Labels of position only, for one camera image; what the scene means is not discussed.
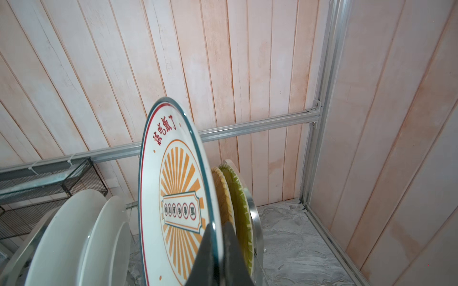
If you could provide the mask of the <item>orange sunburst plate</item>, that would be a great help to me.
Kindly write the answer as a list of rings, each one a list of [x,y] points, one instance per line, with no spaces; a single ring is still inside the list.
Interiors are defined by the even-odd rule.
[[[221,275],[224,238],[217,194],[192,118],[173,99],[157,100],[141,143],[138,215],[148,286],[183,286],[210,232],[210,265]]]
[[[128,272],[130,243],[124,202],[119,197],[111,197],[89,235],[78,285],[123,286]]]

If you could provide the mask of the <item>stainless steel dish rack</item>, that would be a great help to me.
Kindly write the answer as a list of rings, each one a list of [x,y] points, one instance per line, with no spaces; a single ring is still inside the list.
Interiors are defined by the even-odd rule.
[[[259,213],[237,166],[229,159],[225,160],[224,163],[230,165],[239,177],[245,192],[246,204],[250,210],[253,236],[252,279],[254,279],[255,285],[266,286],[268,283],[265,281],[263,270],[264,237]],[[43,200],[36,204],[6,210],[4,206],[7,205],[6,202],[9,198],[6,197],[6,193],[1,194],[1,255],[4,259],[25,257],[27,260],[31,260],[31,255],[27,256],[24,253],[17,255],[16,252],[34,251],[45,231],[42,220],[52,219],[50,213],[61,207],[73,195],[70,189],[82,179],[86,179],[86,173],[98,174],[94,163],[88,158],[79,165],[70,164],[66,170],[62,169],[61,172],[42,173],[31,177],[24,176],[22,177],[25,180],[23,185],[26,188],[14,192],[12,198],[15,203],[21,203],[30,200],[29,194],[32,194],[33,199],[61,194],[62,197],[56,200]]]

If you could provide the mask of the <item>white plate with text rim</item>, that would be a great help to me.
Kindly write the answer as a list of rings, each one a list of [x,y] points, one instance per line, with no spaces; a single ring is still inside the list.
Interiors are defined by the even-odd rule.
[[[46,228],[27,273],[27,286],[76,286],[95,222],[106,203],[86,189],[68,199]]]

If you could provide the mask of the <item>yellow green woven plate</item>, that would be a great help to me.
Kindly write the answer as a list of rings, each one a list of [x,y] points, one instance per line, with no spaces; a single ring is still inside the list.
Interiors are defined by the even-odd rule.
[[[250,276],[254,274],[254,232],[242,178],[231,160],[219,166],[227,182],[234,209],[236,235]]]

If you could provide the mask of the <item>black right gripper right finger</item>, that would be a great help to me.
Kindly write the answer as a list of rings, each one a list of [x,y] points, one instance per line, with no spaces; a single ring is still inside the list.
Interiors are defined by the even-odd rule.
[[[223,226],[224,280],[227,286],[253,286],[240,245],[230,222]]]

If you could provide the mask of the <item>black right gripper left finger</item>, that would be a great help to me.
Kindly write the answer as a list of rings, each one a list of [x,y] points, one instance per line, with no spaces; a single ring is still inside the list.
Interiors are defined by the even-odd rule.
[[[186,286],[215,286],[215,258],[213,254],[214,231],[210,224],[207,224],[200,247]]]

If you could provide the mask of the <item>orange woven bamboo plate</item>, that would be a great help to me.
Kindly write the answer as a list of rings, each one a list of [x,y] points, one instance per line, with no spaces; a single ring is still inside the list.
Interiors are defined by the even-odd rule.
[[[234,217],[234,208],[231,200],[231,194],[227,180],[220,168],[212,168],[212,177],[215,184],[217,193],[219,214],[221,223],[224,225],[226,222],[231,223],[234,231],[236,232],[236,224]]]

